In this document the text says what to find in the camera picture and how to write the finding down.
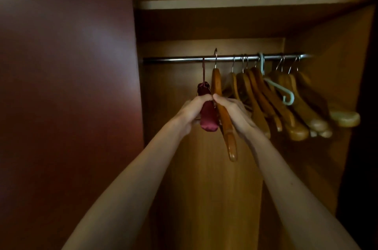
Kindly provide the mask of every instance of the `wardrobe door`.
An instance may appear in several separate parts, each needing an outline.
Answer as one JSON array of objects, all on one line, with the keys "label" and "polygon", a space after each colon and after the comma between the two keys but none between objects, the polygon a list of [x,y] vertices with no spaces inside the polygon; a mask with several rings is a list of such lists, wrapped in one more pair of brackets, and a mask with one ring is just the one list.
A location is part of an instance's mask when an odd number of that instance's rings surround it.
[{"label": "wardrobe door", "polygon": [[1,0],[0,248],[60,249],[143,149],[132,0]]}]

